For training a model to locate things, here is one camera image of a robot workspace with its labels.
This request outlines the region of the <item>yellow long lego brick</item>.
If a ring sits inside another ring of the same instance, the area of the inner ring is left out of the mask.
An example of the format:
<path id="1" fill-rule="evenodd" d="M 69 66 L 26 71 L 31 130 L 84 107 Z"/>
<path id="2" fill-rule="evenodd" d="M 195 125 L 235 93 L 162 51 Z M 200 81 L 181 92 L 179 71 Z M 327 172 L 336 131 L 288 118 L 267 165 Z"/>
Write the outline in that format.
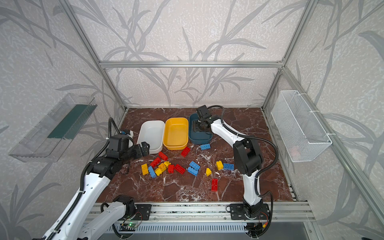
<path id="1" fill-rule="evenodd" d="M 148 165 L 147 164 L 141 165 L 141 169 L 142 169 L 143 176 L 149 174 L 149 169 L 148 169 Z"/>

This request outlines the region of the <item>blue lego brick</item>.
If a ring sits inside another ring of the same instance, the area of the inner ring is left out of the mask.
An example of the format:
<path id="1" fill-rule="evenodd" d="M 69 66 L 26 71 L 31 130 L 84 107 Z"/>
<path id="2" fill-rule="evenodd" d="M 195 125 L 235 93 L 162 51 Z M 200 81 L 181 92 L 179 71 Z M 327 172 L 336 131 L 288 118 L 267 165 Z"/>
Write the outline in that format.
<path id="1" fill-rule="evenodd" d="M 233 171 L 235 169 L 235 165 L 234 164 L 223 164 L 223 169 Z"/>
<path id="2" fill-rule="evenodd" d="M 201 150 L 207 150 L 207 149 L 211 148 L 211 145 L 210 144 L 204 144 L 204 145 L 201 145 L 200 148 L 201 148 Z"/>
<path id="3" fill-rule="evenodd" d="M 190 167 L 193 168 L 194 170 L 198 171 L 201 167 L 196 164 L 194 161 L 190 162 Z"/>
<path id="4" fill-rule="evenodd" d="M 194 169 L 194 168 L 192 168 L 192 167 L 188 167 L 188 172 L 189 172 L 190 174 L 194 175 L 194 176 L 197 176 L 198 173 L 199 173 L 198 170 L 196 170 L 196 169 Z"/>
<path id="5" fill-rule="evenodd" d="M 148 170 L 149 170 L 150 176 L 152 178 L 156 178 L 157 177 L 157 174 L 155 173 L 155 171 L 154 171 L 152 166 L 149 166 Z"/>

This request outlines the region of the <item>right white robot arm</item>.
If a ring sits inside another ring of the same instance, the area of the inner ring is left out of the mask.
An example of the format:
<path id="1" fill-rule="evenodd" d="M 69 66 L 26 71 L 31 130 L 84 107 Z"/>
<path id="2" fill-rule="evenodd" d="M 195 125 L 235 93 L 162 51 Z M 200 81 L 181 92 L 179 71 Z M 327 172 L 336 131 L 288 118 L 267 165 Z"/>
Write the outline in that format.
<path id="1" fill-rule="evenodd" d="M 234 153 L 235 167 L 241 173 L 244 184 L 243 208 L 240 219 L 271 218 L 272 207 L 264 203 L 260 193 L 258 173 L 261 170 L 264 157 L 258 140 L 245 137 L 239 131 L 228 126 L 218 116 L 208 118 L 195 114 L 192 120 L 192 131 L 197 133 L 215 134 L 225 140 Z"/>

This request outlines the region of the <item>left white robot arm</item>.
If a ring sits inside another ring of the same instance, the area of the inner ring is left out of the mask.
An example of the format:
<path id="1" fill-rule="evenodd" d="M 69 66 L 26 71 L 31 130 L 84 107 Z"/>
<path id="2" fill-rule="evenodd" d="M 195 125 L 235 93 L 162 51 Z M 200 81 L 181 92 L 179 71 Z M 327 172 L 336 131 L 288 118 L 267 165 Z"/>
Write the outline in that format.
<path id="1" fill-rule="evenodd" d="M 90 223 L 85 220 L 103 190 L 122 169 L 125 161 L 149 155 L 146 142 L 134 144 L 130 135 L 118 134 L 109 138 L 104 157 L 96 157 L 82 171 L 80 188 L 58 220 L 43 235 L 44 240 L 97 240 L 120 219 L 137 214 L 134 200 L 128 196 L 116 197 Z"/>

